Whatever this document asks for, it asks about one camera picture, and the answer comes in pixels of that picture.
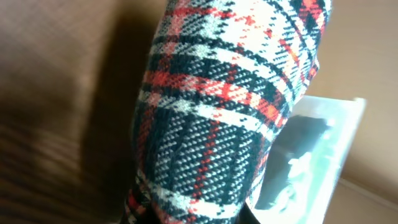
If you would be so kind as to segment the red plaid shirt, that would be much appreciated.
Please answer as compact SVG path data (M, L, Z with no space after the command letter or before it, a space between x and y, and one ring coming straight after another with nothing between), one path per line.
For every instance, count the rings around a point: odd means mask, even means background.
M132 123L122 223L234 223L318 72L330 0L171 0Z

